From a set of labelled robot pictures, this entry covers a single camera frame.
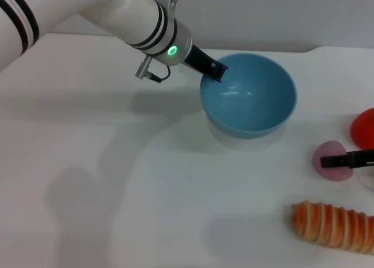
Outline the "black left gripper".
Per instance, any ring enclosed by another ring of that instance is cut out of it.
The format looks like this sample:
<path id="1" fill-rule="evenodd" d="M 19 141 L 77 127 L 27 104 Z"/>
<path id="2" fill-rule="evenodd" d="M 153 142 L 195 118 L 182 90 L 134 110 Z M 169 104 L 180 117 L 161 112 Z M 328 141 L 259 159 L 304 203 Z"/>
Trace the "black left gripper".
<path id="1" fill-rule="evenodd" d="M 222 76 L 228 69 L 227 66 L 215 61 L 194 44 L 184 62 L 194 70 L 217 82 L 221 82 Z"/>

